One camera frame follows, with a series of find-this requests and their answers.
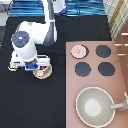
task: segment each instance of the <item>black circle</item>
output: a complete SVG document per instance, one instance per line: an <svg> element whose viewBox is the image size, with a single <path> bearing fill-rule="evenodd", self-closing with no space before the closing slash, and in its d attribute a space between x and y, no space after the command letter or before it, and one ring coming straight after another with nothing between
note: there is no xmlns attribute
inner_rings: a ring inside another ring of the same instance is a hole
<svg viewBox="0 0 128 128"><path fill-rule="evenodd" d="M103 76L112 76L115 72L114 66L109 62L100 63L98 70Z"/></svg>
<svg viewBox="0 0 128 128"><path fill-rule="evenodd" d="M99 45L96 48L96 54L102 58L106 58L111 55L111 49L106 45Z"/></svg>
<svg viewBox="0 0 128 128"><path fill-rule="evenodd" d="M89 66L89 64L87 64L86 62L79 62L75 65L75 72L77 75L79 76L87 76L89 75L91 71L91 68Z"/></svg>
<svg viewBox="0 0 128 128"><path fill-rule="evenodd" d="M16 31L11 40L16 47L23 48L29 42L30 37L25 31Z"/></svg>

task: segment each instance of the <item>white shelf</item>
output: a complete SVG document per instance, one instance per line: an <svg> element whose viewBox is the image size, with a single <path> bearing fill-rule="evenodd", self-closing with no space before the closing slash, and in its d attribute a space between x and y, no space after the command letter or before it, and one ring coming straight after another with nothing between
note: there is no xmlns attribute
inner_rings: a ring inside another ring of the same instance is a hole
<svg viewBox="0 0 128 128"><path fill-rule="evenodd" d="M3 4L10 4L10 2L12 1L12 0L0 0Z"/></svg>

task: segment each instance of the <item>black cable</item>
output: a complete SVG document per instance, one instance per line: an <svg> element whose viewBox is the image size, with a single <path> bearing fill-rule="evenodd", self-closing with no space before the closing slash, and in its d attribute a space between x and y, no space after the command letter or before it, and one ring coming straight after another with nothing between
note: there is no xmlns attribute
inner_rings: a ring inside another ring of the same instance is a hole
<svg viewBox="0 0 128 128"><path fill-rule="evenodd" d="M0 3L4 6L4 10L0 12L0 13L2 13L2 12L4 12L4 11L6 11L7 9L6 9L6 7L5 7L5 4L3 4L1 1L0 1Z"/></svg>
<svg viewBox="0 0 128 128"><path fill-rule="evenodd" d="M10 16L10 15L9 15L9 10L11 10L11 9L10 9L10 5L11 5L12 1L10 2L8 9L6 9L5 4L3 4L3 3L0 1L0 2L2 3L2 5L4 6L4 8L5 8L5 10L1 11L0 13L7 11L7 15Z"/></svg>
<svg viewBox="0 0 128 128"><path fill-rule="evenodd" d="M13 1L14 1L14 0L12 0L12 1L10 2L9 6L8 6L8 11L7 11L8 16L10 16L10 15L9 15L9 10L11 10L11 9L10 9L10 5L11 5L11 3L12 3Z"/></svg>

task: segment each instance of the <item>white object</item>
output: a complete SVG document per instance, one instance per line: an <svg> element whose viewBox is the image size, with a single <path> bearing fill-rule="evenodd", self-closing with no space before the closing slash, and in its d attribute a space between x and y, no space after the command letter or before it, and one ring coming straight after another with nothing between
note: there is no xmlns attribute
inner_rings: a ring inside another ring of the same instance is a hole
<svg viewBox="0 0 128 128"><path fill-rule="evenodd" d="M128 109L128 95L124 92L126 100L122 101L121 103L111 105L111 109L119 109L120 111L124 111Z"/></svg>
<svg viewBox="0 0 128 128"><path fill-rule="evenodd" d="M54 19L55 11L62 11L65 7L65 0L42 0L45 13L45 23L23 21L12 35L11 41L14 51L10 62L9 70L16 71L16 68L25 67L25 70L39 70L40 66L50 66L50 58L46 55L37 55L35 44L45 46L53 45L57 40L57 30Z"/></svg>
<svg viewBox="0 0 128 128"><path fill-rule="evenodd" d="M101 111L101 106L95 99L91 99L85 104L85 111L90 116L98 116Z"/></svg>
<svg viewBox="0 0 128 128"><path fill-rule="evenodd" d="M54 13L60 13L62 10L66 8L65 0L52 0Z"/></svg>
<svg viewBox="0 0 128 128"><path fill-rule="evenodd" d="M115 116L112 97L99 87L87 87L76 98L76 112L80 119L93 128L109 125Z"/></svg>

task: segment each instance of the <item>bowl rim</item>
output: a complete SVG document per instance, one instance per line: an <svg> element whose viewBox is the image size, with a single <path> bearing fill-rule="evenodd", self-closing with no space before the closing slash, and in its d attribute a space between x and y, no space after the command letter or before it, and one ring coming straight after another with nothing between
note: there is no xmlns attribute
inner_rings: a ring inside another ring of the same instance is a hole
<svg viewBox="0 0 128 128"><path fill-rule="evenodd" d="M77 106L77 105L78 105L79 97L81 96L81 94L82 94L84 91L89 90L89 89L98 89L98 90L103 91L105 94L108 95L108 97L110 98L110 100L111 100L112 103L114 104L113 98L112 98L111 95L110 95L107 91L105 91L104 89L102 89L102 88L100 88L100 87L93 87L93 86L92 86L92 87L86 87L86 88L84 88L84 89L77 95L77 98L76 98L76 112L77 112L79 118L80 118L85 124L87 124L88 126L93 127L93 128L97 128L97 127L98 127L98 128L102 128L102 127L105 127L105 126L109 125L109 124L113 121L113 119L114 119L114 117L115 117L115 109L113 109L113 114L112 114L111 119L110 119L107 123L105 123L104 125L99 125L99 126L89 124L88 122L86 122L86 121L81 117L81 115L80 115L80 113L79 113L78 106Z"/></svg>

